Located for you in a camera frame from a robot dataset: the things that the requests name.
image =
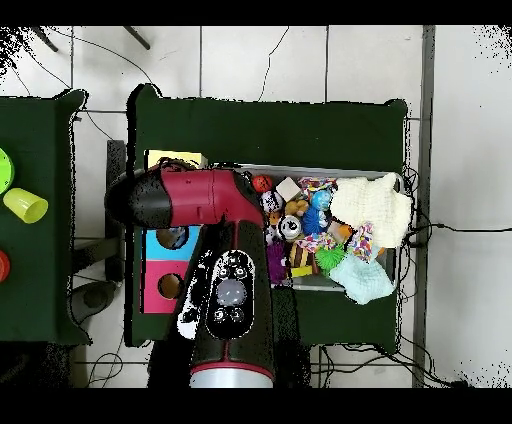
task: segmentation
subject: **yellow block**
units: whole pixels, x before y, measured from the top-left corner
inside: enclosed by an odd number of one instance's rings
[[[313,267],[311,265],[292,268],[292,278],[304,277],[305,275],[311,274],[313,274]]]
[[[148,150],[148,168],[156,165],[161,158],[181,159],[196,168],[204,168],[208,165],[208,160],[201,153]]]

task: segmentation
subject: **pink box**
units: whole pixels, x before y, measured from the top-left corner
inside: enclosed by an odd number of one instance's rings
[[[144,281],[144,313],[172,314],[176,299],[166,299],[158,291],[158,280],[165,274],[178,274],[183,280],[189,261],[151,261],[146,260]]]

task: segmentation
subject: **light blue knitted cloth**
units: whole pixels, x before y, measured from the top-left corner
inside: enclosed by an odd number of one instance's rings
[[[352,254],[345,255],[329,277],[345,287],[346,295],[360,305],[389,296],[395,290],[386,271],[376,260],[366,263]]]

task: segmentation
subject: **green cup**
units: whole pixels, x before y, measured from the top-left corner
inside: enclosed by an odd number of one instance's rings
[[[4,204],[25,224],[39,221],[48,210],[48,202],[21,188],[11,188],[4,196]]]
[[[0,194],[6,191],[14,179],[14,165],[11,158],[0,149]]]

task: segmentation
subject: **green table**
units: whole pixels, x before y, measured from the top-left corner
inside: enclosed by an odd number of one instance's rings
[[[401,173],[406,113],[402,100],[373,105],[165,99],[145,84],[128,101],[128,161],[143,168],[144,151],[158,149],[200,152],[210,163]],[[168,323],[167,315],[139,312],[140,241],[135,231],[125,323],[134,345],[162,339]],[[366,306],[341,293],[297,291],[296,298],[303,343],[366,342],[394,351],[396,292]]]
[[[68,90],[53,99],[0,98],[0,146],[16,167],[12,187],[49,202],[43,219],[30,225],[0,204],[0,249],[11,261],[0,284],[0,341],[89,341],[66,302],[73,251],[70,129],[85,98]]]

